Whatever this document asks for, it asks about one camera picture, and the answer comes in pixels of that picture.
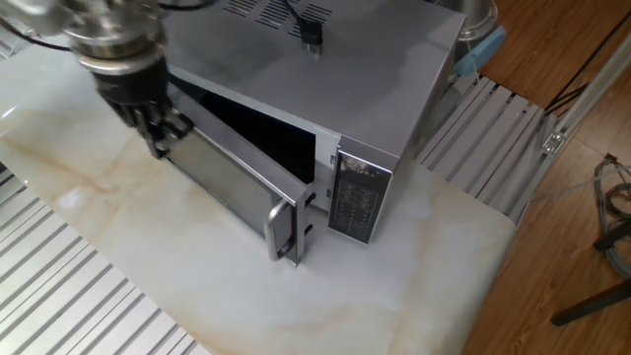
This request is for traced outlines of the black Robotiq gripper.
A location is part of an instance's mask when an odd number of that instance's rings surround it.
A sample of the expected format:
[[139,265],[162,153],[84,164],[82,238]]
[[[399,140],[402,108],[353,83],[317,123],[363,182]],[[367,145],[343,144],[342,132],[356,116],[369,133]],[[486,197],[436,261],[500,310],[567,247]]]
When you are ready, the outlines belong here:
[[157,159],[167,156],[194,127],[186,115],[170,110],[173,104],[168,96],[170,73],[165,57],[134,73],[94,73],[93,78],[101,97],[127,126],[148,141]]

